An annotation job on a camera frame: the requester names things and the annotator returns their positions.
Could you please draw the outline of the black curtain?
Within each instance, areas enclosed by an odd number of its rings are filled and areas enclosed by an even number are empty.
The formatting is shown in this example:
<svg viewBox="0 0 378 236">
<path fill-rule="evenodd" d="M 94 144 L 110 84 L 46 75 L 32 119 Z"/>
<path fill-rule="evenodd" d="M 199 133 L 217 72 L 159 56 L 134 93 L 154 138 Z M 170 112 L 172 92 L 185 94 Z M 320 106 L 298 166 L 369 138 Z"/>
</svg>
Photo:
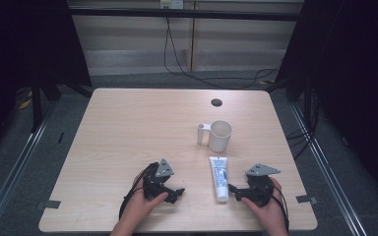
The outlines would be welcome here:
<svg viewBox="0 0 378 236">
<path fill-rule="evenodd" d="M 274 86 L 313 89 L 378 182 L 378 0 L 303 0 Z"/>
<path fill-rule="evenodd" d="M 16 92 L 38 86 L 57 99 L 56 86 L 92 82 L 67 0 L 0 0 L 0 137 Z"/>
</svg>

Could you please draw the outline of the person's left hand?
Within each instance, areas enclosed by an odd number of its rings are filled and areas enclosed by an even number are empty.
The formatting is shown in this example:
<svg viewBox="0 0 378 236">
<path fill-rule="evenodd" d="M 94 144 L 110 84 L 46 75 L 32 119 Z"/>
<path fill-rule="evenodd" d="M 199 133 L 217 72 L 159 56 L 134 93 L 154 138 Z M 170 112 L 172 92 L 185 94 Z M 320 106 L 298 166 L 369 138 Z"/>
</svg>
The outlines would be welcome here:
<svg viewBox="0 0 378 236">
<path fill-rule="evenodd" d="M 146 199 L 143 190 L 142 172 L 140 172 L 133 182 L 131 196 L 128 198 L 120 221 L 128 225 L 140 224 L 167 197 L 168 193 L 163 192 L 151 200 Z"/>
</svg>

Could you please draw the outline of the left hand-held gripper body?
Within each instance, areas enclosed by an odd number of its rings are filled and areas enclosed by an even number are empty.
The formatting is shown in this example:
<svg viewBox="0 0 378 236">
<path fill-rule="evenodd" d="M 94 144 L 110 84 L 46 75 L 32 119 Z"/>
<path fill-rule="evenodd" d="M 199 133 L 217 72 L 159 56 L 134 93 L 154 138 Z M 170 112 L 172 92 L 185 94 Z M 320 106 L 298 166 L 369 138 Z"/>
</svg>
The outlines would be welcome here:
<svg viewBox="0 0 378 236">
<path fill-rule="evenodd" d="M 173 174 L 174 171 L 164 158 L 161 161 L 151 163 L 143 177 L 145 198 L 156 198 L 161 193 L 168 193 L 168 196 L 177 195 L 176 191 L 164 186 L 164 183 Z"/>
</svg>

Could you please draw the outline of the person's right hand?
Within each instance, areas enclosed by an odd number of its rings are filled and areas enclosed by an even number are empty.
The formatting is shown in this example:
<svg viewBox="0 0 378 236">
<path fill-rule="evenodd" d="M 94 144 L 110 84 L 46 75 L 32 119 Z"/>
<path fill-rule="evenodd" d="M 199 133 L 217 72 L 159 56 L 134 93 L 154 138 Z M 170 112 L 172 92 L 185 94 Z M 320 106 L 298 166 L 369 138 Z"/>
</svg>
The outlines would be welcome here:
<svg viewBox="0 0 378 236">
<path fill-rule="evenodd" d="M 271 180 L 274 184 L 273 197 L 265 206 L 259 207 L 247 198 L 242 198 L 241 201 L 252 210 L 264 229 L 273 225 L 284 226 L 286 229 L 284 210 L 282 209 L 282 186 L 275 178 L 271 177 Z"/>
</svg>

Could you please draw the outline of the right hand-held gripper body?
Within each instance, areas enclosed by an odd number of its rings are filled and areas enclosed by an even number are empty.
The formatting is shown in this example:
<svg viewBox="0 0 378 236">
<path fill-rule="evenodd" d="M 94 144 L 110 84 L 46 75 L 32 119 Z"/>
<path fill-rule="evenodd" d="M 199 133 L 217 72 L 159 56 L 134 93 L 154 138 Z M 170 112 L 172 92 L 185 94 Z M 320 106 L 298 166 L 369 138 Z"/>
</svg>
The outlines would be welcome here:
<svg viewBox="0 0 378 236">
<path fill-rule="evenodd" d="M 245 174 L 249 186 L 246 198 L 259 207 L 265 206 L 270 201 L 274 191 L 274 184 L 270 176 L 280 172 L 277 168 L 260 163 L 256 163 L 246 170 Z"/>
</svg>

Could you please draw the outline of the metal floor rail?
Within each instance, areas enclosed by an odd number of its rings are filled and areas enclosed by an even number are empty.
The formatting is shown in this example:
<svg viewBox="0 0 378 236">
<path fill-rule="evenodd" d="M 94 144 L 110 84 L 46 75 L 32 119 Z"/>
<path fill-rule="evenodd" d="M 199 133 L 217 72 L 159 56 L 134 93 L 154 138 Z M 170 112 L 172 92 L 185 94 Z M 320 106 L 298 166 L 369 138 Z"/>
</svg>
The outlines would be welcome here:
<svg viewBox="0 0 378 236">
<path fill-rule="evenodd" d="M 30 161 L 34 150 L 36 149 L 41 137 L 46 129 L 49 118 L 55 109 L 54 105 L 51 105 L 44 113 L 44 117 L 37 128 L 29 135 L 29 138 L 24 145 L 21 153 L 19 154 L 17 161 L 9 172 L 3 186 L 0 188 L 0 217 L 4 212 L 6 205 L 11 199 L 11 196 L 24 173 L 28 162 Z"/>
<path fill-rule="evenodd" d="M 343 218 L 353 236 L 368 236 L 362 221 L 360 220 L 356 210 L 350 203 L 342 185 L 340 184 L 333 168 L 330 165 L 325 153 L 322 151 L 317 139 L 311 134 L 310 130 L 306 127 L 304 115 L 297 104 L 292 104 L 292 113 L 302 132 L 307 146 L 310 148 L 319 168 L 328 184 L 328 187 L 340 209 Z"/>
</svg>

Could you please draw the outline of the white toothpaste tube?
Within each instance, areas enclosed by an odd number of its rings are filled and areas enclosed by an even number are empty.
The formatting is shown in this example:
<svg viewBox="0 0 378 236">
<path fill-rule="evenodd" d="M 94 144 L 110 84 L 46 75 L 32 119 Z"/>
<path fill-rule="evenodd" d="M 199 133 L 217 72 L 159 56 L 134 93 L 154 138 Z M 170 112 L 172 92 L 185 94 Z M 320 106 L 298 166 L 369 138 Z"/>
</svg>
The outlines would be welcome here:
<svg viewBox="0 0 378 236">
<path fill-rule="evenodd" d="M 216 189 L 216 199 L 218 202 L 224 203 L 228 200 L 228 183 L 226 176 L 226 157 L 209 157 L 214 184 Z"/>
</svg>

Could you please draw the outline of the black horizontal bar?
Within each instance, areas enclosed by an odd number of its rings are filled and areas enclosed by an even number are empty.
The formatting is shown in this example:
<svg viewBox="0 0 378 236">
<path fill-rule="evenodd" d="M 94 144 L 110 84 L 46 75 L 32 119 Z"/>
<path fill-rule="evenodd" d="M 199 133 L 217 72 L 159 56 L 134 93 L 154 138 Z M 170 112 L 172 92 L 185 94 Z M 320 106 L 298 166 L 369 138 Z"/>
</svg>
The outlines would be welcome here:
<svg viewBox="0 0 378 236">
<path fill-rule="evenodd" d="M 122 9 L 122 8 L 87 8 L 70 7 L 71 15 L 79 16 L 112 16 L 112 17 L 157 17 L 185 19 L 226 19 L 253 21 L 297 22 L 302 19 L 300 14 L 285 13 L 254 13 L 205 10 L 162 10 L 162 9 Z"/>
</svg>

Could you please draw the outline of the black metal stand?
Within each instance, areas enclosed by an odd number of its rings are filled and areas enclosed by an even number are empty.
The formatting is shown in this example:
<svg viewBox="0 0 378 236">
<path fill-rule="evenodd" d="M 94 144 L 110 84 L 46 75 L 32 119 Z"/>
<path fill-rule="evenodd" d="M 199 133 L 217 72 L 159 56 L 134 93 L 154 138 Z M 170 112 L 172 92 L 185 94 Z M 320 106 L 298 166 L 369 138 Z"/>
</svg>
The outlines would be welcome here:
<svg viewBox="0 0 378 236">
<path fill-rule="evenodd" d="M 32 128 L 34 133 L 42 122 L 40 86 L 36 74 L 31 77 L 31 101 L 32 101 Z"/>
</svg>

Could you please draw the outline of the grey tape strip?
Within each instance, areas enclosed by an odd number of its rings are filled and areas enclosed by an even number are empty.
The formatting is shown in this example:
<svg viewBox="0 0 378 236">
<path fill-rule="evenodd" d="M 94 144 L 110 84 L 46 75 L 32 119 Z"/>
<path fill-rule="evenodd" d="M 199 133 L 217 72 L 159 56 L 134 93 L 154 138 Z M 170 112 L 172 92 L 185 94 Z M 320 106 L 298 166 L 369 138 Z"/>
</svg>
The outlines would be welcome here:
<svg viewBox="0 0 378 236">
<path fill-rule="evenodd" d="M 45 210 L 46 208 L 59 208 L 61 202 L 60 201 L 40 201 L 36 204 L 36 208 L 40 210 Z"/>
<path fill-rule="evenodd" d="M 296 200 L 299 204 L 310 203 L 311 205 L 315 205 L 318 203 L 315 197 L 310 197 L 308 195 L 297 196 Z"/>
</svg>

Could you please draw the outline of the white wall socket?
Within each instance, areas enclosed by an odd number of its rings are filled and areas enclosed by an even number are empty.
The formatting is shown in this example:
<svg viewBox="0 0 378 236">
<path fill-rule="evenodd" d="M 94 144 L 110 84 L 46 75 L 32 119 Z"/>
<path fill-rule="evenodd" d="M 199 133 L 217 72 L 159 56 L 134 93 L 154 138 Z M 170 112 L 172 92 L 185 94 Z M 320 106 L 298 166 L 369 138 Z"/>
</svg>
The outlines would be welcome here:
<svg viewBox="0 0 378 236">
<path fill-rule="evenodd" d="M 162 9 L 174 9 L 174 10 L 184 9 L 183 0 L 159 0 L 159 5 Z"/>
</svg>

